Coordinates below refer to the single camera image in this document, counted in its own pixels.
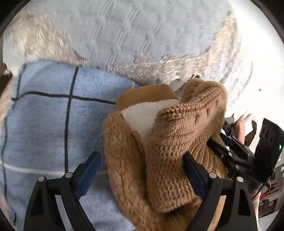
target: brown knit sweater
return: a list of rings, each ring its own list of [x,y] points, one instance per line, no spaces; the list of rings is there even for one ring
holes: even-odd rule
[[[104,121],[112,191],[123,214],[138,230],[185,230],[189,225],[201,200],[182,169],[187,150],[208,172],[222,178],[227,175],[222,162],[206,146],[210,137],[222,144],[219,132],[224,122],[225,89],[215,82],[193,79],[181,102],[158,112],[145,155],[119,110]],[[224,198],[209,230],[214,230],[223,204]]]

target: metal screw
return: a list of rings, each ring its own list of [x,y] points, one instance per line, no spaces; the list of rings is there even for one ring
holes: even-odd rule
[[[213,173],[213,172],[209,173],[209,176],[210,176],[211,178],[213,178],[213,179],[217,177],[217,175],[216,175],[215,173]]]
[[[44,181],[44,176],[40,176],[40,177],[38,178],[38,181],[39,181],[39,182]]]
[[[71,173],[71,172],[67,172],[66,174],[65,174],[65,177],[66,178],[70,178],[70,177],[72,177],[73,176],[73,173]]]
[[[244,179],[243,179],[242,177],[238,176],[238,177],[237,177],[237,181],[238,181],[238,182],[243,182]]]

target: black grid line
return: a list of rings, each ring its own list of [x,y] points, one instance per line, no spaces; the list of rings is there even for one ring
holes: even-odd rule
[[[7,139],[8,139],[7,117],[4,118],[3,126],[4,126],[5,137],[4,137],[3,147],[2,147],[2,150],[1,150],[1,160],[2,160],[2,168],[3,168],[4,195],[6,197],[7,196],[7,183],[6,183],[7,179],[6,179],[6,170],[5,170],[3,164],[4,164],[4,150],[5,150]]]
[[[109,100],[102,100],[102,99],[97,99],[97,98],[89,98],[89,97],[82,97],[82,96],[76,96],[76,95],[66,95],[66,94],[49,94],[45,92],[40,92],[40,91],[28,91],[25,92],[24,94],[20,95],[18,98],[11,98],[12,101],[17,102],[19,99],[23,98],[26,95],[39,95],[39,96],[45,96],[45,97],[50,97],[50,98],[72,98],[72,99],[78,99],[78,100],[85,100],[85,101],[97,101],[101,103],[106,103],[106,104],[113,104],[115,105],[115,102],[109,101]]]
[[[74,76],[73,76],[72,84],[70,88],[70,94],[68,97],[69,99],[68,99],[67,111],[66,111],[65,130],[64,130],[64,170],[65,170],[65,173],[68,172],[68,126],[69,126],[69,117],[70,117],[70,107],[71,107],[72,94],[74,90],[74,85],[75,85],[78,69],[79,67],[76,67],[75,72],[74,72]]]

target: white sherpa lining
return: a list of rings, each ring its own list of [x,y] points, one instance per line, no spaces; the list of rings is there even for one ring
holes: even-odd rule
[[[180,103],[180,100],[162,100],[157,102],[144,102],[132,105],[121,111],[124,119],[129,123],[133,131],[138,132],[143,146],[147,136],[151,134],[156,114],[163,108]]]

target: pink pillow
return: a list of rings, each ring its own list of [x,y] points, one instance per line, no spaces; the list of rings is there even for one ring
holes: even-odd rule
[[[245,120],[242,115],[238,121],[235,123],[234,133],[236,138],[242,143],[245,143]]]

